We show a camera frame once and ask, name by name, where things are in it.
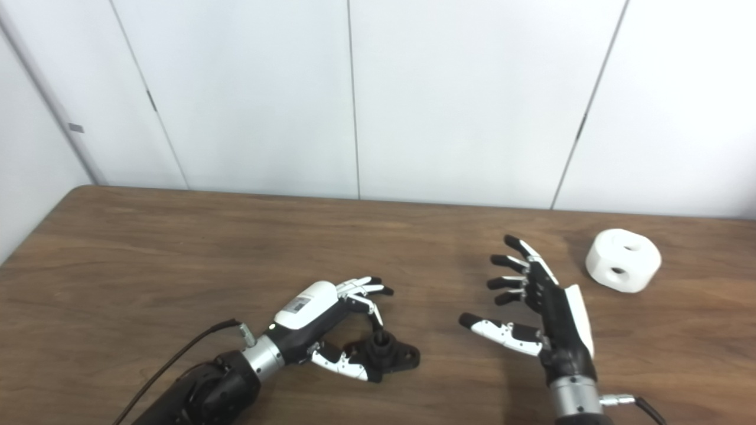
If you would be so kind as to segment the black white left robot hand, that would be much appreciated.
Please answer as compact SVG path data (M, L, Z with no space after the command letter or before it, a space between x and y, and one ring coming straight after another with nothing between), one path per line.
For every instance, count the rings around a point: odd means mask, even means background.
M314 282L276 313L265 331L273 344L273 359L281 366L311 362L333 373L378 384L382 373L325 341L325 336L351 313L367 315L373 331L384 323L373 294L393 296L379 277L352 278L345 282Z

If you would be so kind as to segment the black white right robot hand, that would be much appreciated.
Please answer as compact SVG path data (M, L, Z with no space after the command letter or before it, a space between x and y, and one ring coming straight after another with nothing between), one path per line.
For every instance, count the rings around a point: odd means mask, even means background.
M546 385L565 377L598 382L591 323L580 287L562 287L540 253L524 240L506 234L503 242L520 257L491 255L492 264L516 272L488 280L490 290L502 290L494 303L522 303L540 317L541 325L505 323L467 312L459 316L460 325L507 349L538 358Z

